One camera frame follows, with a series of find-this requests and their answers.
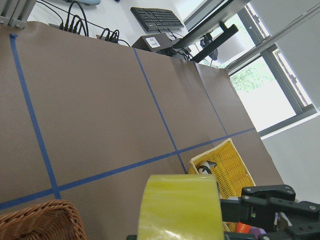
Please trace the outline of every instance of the yellow plastic basket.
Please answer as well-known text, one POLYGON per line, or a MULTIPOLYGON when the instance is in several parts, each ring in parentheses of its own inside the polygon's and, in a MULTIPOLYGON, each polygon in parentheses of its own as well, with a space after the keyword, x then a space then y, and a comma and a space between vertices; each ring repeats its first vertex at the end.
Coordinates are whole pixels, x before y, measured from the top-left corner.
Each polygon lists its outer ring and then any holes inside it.
MULTIPOLYGON (((193 157, 189 161, 191 167, 188 174, 199 174, 197 166, 203 161, 216 163, 215 167, 211 167, 211 172, 215 175, 216 181, 219 184, 220 197, 222 199, 240 197, 243 187, 255 186, 255 182, 231 138, 228 138, 218 146, 193 157)), ((231 232, 235 231, 236 223, 227 222, 226 225, 228 227, 226 230, 231 232)))

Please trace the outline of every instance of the computer keyboard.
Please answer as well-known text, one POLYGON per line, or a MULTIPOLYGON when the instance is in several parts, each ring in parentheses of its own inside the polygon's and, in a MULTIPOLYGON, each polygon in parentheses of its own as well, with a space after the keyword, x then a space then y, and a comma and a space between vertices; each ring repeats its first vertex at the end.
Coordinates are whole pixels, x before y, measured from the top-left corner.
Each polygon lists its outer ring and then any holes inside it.
POLYGON ((148 32, 164 29, 180 29, 184 25, 170 10, 131 7, 131 12, 148 32))

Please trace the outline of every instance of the white table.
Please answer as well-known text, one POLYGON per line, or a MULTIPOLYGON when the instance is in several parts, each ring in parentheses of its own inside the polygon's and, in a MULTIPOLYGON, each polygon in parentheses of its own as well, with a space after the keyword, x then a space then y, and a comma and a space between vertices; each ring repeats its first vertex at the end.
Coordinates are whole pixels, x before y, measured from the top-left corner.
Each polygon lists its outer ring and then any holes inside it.
MULTIPOLYGON (((66 11, 68 11, 70 5, 70 3, 62 0, 47 0, 47 2, 66 11)), ((109 28, 111 31, 118 29, 120 31, 120 39, 127 41, 130 45, 140 36, 158 33, 158 31, 146 32, 131 13, 131 7, 168 9, 173 11, 182 22, 173 0, 121 0, 119 3, 114 0, 102 0, 99 5, 86 6, 82 4, 82 6, 88 21, 104 28, 109 28)), ((65 12, 52 6, 49 7, 59 13, 64 21, 67 19, 65 12)), ((76 4, 72 7, 71 13, 77 14, 82 18, 81 10, 76 4)), ((54 12, 39 3, 35 4, 28 21, 55 25, 60 25, 61 23, 60 18, 54 12)), ((101 28, 91 24, 88 24, 88 27, 90 37, 96 38, 96 35, 101 35, 101 28)), ((185 27, 174 32, 183 36, 188 33, 185 27)))

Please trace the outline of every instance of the white sticker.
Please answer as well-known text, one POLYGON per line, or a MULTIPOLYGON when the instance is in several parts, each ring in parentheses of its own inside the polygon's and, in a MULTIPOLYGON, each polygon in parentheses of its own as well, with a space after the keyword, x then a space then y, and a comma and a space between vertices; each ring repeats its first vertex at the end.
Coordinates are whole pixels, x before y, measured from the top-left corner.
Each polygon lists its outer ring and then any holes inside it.
POLYGON ((160 47, 160 44, 158 43, 158 41, 157 41, 157 39, 155 37, 148 37, 145 40, 148 42, 150 47, 152 47, 153 49, 157 48, 157 47, 160 47))

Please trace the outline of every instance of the brown wicker basket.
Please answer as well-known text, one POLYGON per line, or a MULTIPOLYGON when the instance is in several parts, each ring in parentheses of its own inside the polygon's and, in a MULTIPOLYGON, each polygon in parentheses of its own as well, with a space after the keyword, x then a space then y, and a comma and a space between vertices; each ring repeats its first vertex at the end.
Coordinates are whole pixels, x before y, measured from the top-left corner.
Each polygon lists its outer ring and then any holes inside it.
POLYGON ((52 200, 0 215, 0 240, 87 240, 78 210, 52 200))

